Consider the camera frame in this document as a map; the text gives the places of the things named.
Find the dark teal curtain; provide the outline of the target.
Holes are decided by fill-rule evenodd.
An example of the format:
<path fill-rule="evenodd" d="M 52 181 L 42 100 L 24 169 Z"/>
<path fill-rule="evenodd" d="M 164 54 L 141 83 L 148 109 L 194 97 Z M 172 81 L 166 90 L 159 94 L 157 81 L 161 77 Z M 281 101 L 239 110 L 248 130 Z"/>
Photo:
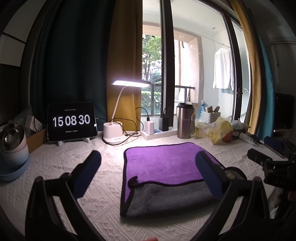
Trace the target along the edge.
<path fill-rule="evenodd" d="M 46 1 L 30 77 L 33 115 L 91 101 L 97 129 L 107 120 L 107 55 L 114 1 Z"/>

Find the white desk lamp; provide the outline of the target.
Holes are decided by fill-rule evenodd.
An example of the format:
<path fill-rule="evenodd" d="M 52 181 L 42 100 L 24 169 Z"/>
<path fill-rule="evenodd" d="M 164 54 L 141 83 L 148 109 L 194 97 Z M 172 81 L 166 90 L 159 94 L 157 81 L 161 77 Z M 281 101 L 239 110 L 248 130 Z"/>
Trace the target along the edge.
<path fill-rule="evenodd" d="M 117 146 L 138 135 L 141 89 L 150 84 L 141 79 L 112 81 L 107 89 L 107 120 L 103 124 L 102 140 L 105 143 Z"/>

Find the purple and grey towel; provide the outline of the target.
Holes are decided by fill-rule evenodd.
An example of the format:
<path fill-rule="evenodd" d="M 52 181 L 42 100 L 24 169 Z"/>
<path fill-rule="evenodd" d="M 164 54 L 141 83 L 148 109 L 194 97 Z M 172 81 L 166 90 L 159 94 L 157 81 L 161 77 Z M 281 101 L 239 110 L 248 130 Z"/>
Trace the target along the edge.
<path fill-rule="evenodd" d="M 215 202 L 195 163 L 200 151 L 191 142 L 126 149 L 120 215 L 173 215 Z"/>

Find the black charger adapter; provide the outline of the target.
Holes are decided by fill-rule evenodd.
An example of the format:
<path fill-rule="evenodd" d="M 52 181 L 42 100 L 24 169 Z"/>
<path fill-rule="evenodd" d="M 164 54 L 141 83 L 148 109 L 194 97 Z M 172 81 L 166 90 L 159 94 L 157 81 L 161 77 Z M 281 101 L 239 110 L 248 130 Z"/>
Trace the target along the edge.
<path fill-rule="evenodd" d="M 159 130 L 162 132 L 169 130 L 169 118 L 165 116 L 159 118 Z"/>

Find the yellow tissue pack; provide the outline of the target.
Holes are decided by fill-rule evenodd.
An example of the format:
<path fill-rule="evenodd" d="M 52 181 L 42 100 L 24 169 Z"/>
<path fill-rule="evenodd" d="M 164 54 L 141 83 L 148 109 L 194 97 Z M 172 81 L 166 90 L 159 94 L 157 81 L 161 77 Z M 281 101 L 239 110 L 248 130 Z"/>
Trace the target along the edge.
<path fill-rule="evenodd" d="M 196 138 L 207 138 L 212 145 L 225 145 L 225 142 L 222 142 L 222 138 L 229 131 L 233 131 L 232 126 L 229 121 L 224 118 L 218 117 L 218 119 L 210 124 L 196 122 Z"/>

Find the white charger adapter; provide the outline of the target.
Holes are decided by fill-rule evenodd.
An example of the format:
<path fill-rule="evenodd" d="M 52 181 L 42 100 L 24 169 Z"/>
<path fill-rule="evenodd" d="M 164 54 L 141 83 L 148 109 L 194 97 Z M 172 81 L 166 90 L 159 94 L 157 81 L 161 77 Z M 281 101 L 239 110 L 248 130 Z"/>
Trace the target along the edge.
<path fill-rule="evenodd" d="M 148 134 L 148 135 L 153 135 L 154 134 L 154 122 L 151 121 L 151 120 L 147 120 L 145 122 L 145 132 Z"/>

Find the stainless steel tumbler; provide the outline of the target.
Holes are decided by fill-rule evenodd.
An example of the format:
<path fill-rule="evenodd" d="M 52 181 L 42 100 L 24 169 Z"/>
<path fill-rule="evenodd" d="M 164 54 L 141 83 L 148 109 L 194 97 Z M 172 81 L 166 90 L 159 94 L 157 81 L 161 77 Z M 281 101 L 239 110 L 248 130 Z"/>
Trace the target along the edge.
<path fill-rule="evenodd" d="M 188 139 L 195 133 L 195 109 L 192 104 L 177 106 L 177 137 Z"/>

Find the cardboard box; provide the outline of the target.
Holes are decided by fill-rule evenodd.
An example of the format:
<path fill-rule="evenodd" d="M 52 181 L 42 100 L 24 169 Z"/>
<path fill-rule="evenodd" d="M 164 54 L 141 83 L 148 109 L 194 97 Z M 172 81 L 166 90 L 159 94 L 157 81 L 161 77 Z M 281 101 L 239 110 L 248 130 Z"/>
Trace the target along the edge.
<path fill-rule="evenodd" d="M 27 138 L 27 146 L 29 153 L 32 153 L 38 147 L 47 141 L 47 131 L 43 129 Z"/>

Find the white tablet stand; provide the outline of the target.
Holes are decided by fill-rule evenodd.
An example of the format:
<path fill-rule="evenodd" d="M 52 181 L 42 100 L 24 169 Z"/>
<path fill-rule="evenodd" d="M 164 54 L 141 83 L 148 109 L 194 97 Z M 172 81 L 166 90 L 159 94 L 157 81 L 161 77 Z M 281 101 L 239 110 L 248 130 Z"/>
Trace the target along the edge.
<path fill-rule="evenodd" d="M 61 146 L 64 145 L 65 143 L 79 142 L 79 141 L 83 141 L 83 142 L 89 143 L 89 142 L 90 142 L 90 138 L 78 138 L 78 139 L 73 139 L 73 140 L 63 140 L 63 141 L 58 141 L 58 142 L 57 142 L 57 146 L 61 147 Z"/>

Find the white power strip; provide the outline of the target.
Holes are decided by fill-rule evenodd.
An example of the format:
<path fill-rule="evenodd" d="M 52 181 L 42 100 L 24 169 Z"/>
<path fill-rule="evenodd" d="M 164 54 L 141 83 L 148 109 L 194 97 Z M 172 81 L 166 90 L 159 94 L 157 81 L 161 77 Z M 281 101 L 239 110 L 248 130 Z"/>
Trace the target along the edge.
<path fill-rule="evenodd" d="M 149 135 L 145 131 L 140 131 L 140 135 L 145 140 L 154 140 L 157 138 L 171 137 L 171 136 L 175 136 L 176 134 L 177 134 L 177 129 L 173 128 L 172 126 L 169 127 L 168 131 L 161 131 L 159 129 L 154 129 L 154 133 L 152 135 Z"/>

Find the yellow curtain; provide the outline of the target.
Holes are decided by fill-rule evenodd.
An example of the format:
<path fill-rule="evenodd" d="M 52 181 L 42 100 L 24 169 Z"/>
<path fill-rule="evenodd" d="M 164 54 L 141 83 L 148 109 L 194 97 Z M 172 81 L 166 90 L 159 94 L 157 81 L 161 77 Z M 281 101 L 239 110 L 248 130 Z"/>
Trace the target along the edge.
<path fill-rule="evenodd" d="M 142 79 L 142 1 L 115 2 L 108 45 L 107 89 L 113 80 L 125 78 Z"/>

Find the tablet showing clock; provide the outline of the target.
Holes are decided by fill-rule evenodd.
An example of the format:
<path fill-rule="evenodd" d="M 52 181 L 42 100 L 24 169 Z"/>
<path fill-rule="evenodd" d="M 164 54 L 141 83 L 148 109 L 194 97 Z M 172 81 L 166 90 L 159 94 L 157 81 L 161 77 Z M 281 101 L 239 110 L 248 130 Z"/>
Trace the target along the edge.
<path fill-rule="evenodd" d="M 47 114 L 48 141 L 72 141 L 97 135 L 94 105 L 91 101 L 62 103 Z"/>

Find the red can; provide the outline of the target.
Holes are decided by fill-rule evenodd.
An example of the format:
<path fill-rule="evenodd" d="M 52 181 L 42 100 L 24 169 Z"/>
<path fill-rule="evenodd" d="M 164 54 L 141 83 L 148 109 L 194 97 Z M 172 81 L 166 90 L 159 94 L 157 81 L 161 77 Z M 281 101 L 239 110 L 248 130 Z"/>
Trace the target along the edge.
<path fill-rule="evenodd" d="M 229 131 L 225 137 L 222 138 L 222 142 L 225 142 L 225 143 L 229 143 L 232 141 L 232 134 L 233 134 L 233 131 Z"/>

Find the white tube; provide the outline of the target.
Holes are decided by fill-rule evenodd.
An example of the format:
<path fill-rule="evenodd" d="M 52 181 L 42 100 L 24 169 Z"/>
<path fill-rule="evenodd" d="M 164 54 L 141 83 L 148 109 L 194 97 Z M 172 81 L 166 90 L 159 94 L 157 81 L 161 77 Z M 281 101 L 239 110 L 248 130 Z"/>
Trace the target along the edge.
<path fill-rule="evenodd" d="M 251 144 L 256 147 L 258 146 L 258 142 L 256 142 L 252 137 L 250 137 L 244 133 L 240 133 L 239 138 L 248 144 Z"/>

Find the white hanging shirt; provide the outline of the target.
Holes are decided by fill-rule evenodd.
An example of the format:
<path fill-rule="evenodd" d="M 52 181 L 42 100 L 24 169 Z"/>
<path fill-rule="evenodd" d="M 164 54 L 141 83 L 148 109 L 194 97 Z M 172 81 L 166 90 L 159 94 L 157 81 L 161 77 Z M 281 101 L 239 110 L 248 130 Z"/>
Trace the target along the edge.
<path fill-rule="evenodd" d="M 213 88 L 234 90 L 232 54 L 230 48 L 220 48 L 214 55 Z"/>

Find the white perforated basket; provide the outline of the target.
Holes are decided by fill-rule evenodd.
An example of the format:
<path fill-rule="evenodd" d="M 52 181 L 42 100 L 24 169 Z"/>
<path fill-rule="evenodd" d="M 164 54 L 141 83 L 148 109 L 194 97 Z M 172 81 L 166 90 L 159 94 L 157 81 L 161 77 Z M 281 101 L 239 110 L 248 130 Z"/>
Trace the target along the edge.
<path fill-rule="evenodd" d="M 221 116 L 220 112 L 208 113 L 208 112 L 202 111 L 200 120 L 203 123 L 210 124 L 210 123 L 215 122 L 218 119 L 218 117 L 220 117 L 220 116 Z"/>

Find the white textured tablecloth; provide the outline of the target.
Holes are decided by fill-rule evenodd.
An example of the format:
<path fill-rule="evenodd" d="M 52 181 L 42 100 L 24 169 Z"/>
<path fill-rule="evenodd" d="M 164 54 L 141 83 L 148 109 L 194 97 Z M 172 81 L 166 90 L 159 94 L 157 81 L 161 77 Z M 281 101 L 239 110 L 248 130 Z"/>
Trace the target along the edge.
<path fill-rule="evenodd" d="M 213 207 L 191 213 L 151 220 L 123 220 L 120 217 L 123 153 L 127 148 L 178 144 L 176 136 L 135 140 L 121 146 L 105 144 L 101 138 L 90 142 L 44 144 L 30 155 L 26 171 L 12 182 L 1 183 L 1 207 L 16 229 L 24 233 L 27 203 L 34 179 L 55 179 L 83 162 L 92 150 L 102 155 L 102 164 L 79 204 L 106 240 L 190 240 L 205 223 Z"/>

